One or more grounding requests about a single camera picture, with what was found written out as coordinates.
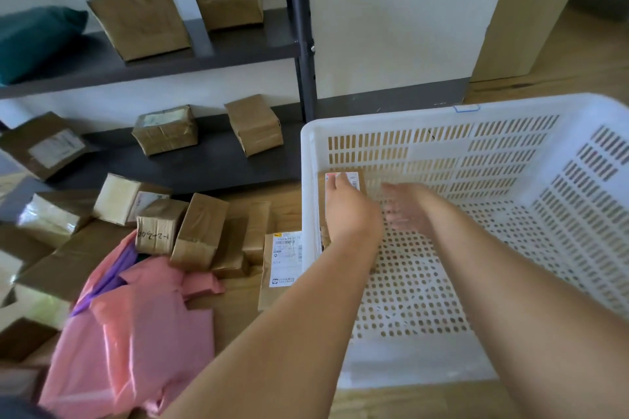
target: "green cushion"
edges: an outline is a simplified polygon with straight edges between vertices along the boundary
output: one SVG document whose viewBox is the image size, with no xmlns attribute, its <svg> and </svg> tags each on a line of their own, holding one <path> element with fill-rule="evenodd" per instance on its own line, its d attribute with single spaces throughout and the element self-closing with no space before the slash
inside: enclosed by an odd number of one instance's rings
<svg viewBox="0 0 629 419">
<path fill-rule="evenodd" d="M 0 17 L 0 84 L 19 82 L 83 33 L 86 10 L 36 7 Z"/>
</svg>

